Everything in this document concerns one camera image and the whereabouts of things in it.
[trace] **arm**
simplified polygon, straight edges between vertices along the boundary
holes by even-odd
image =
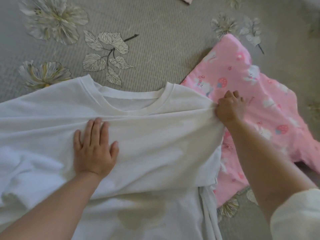
[[[81,214],[100,181],[115,165],[118,143],[109,147],[108,124],[101,119],[87,124],[83,144],[74,133],[76,176],[0,234],[1,240],[71,239]]]
[[[245,121],[245,102],[228,91],[216,115],[229,130],[244,174],[268,222],[290,196],[317,186]]]

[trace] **forearm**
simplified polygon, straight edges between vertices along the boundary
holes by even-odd
[[[0,234],[1,240],[69,240],[99,185],[94,173],[80,173]]]
[[[285,155],[245,122],[227,126],[240,164],[267,221],[294,193],[316,188]]]

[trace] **right hand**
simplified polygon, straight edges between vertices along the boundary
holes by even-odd
[[[226,127],[234,122],[242,121],[245,111],[246,103],[238,91],[227,91],[224,97],[218,100],[215,109],[217,117]]]
[[[106,177],[113,169],[118,153],[118,142],[109,146],[109,123],[101,126],[101,118],[89,120],[84,132],[83,143],[80,141],[80,130],[74,133],[74,170],[79,173],[94,173],[99,180]]]

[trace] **white fabric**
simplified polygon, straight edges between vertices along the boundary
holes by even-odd
[[[316,240],[320,236],[320,190],[291,196],[272,215],[273,240]]]
[[[156,239],[152,234],[157,232],[163,239],[173,235],[175,239],[190,239],[190,235],[220,239],[212,189],[220,168],[224,126],[213,107],[210,99],[181,85],[167,83],[156,92],[123,92],[95,83],[90,75],[1,103],[0,206],[5,209],[9,196],[15,196],[29,210],[70,180],[73,133],[83,131],[89,119],[101,117],[110,123],[110,142],[119,141],[120,153],[91,198],[100,203],[88,205],[74,239],[112,239],[116,232],[133,236],[142,230],[138,239]],[[203,187],[201,198],[195,193],[198,187]],[[119,212],[130,208],[126,202],[135,199],[135,195],[124,199],[122,194],[172,190],[182,196],[173,191],[174,196],[159,200],[164,204],[161,212],[152,210],[154,199],[150,198],[150,212],[162,216],[154,226],[150,222],[157,217],[146,209],[137,227],[119,221]],[[201,204],[204,212],[198,207]],[[173,218],[174,211],[181,213]],[[15,212],[10,220],[16,217]],[[3,218],[0,211],[0,224],[7,222],[8,212]]]

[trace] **white sleeve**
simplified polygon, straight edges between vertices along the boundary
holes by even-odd
[[[320,236],[320,190],[292,195],[271,217],[273,240],[314,240]]]

